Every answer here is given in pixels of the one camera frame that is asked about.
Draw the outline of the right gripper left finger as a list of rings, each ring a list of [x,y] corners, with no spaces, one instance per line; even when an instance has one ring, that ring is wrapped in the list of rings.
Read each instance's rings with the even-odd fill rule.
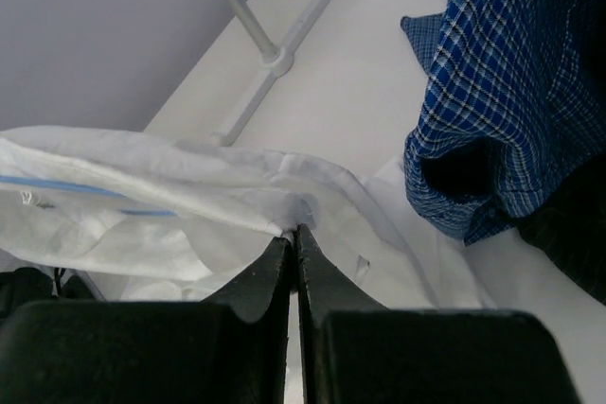
[[[199,302],[37,302],[1,329],[5,403],[280,403],[290,244]]]

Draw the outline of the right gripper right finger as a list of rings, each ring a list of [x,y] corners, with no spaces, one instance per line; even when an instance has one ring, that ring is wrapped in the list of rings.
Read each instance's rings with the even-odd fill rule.
[[[577,403],[547,328],[520,311],[390,309],[295,235],[308,403]]]

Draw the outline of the white shirt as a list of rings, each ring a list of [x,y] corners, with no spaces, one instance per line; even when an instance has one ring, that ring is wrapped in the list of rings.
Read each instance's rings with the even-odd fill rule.
[[[120,300],[206,297],[275,238],[307,225],[324,255],[387,307],[485,308],[467,262],[410,218],[397,183],[296,152],[136,132],[26,127],[1,134],[1,176],[85,184],[170,210],[44,209],[1,190],[1,247],[28,262],[117,276]]]

